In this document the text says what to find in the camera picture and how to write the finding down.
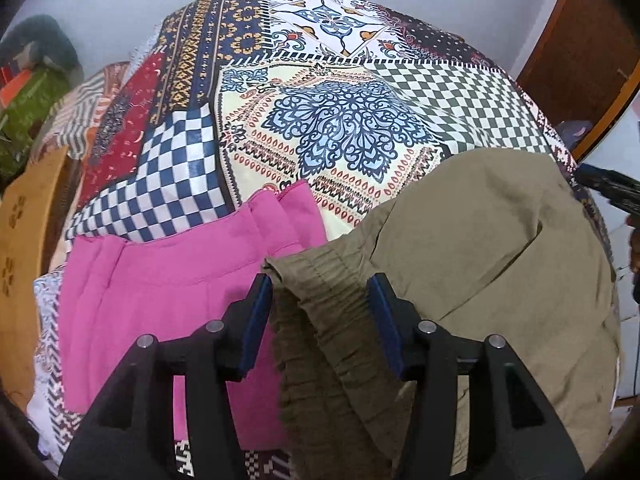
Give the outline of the right hand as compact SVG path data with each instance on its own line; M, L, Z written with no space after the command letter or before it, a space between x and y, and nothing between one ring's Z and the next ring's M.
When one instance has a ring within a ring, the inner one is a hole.
M632 272L638 274L640 270L640 217L630 214L626 223L632 229L629 237L630 268Z

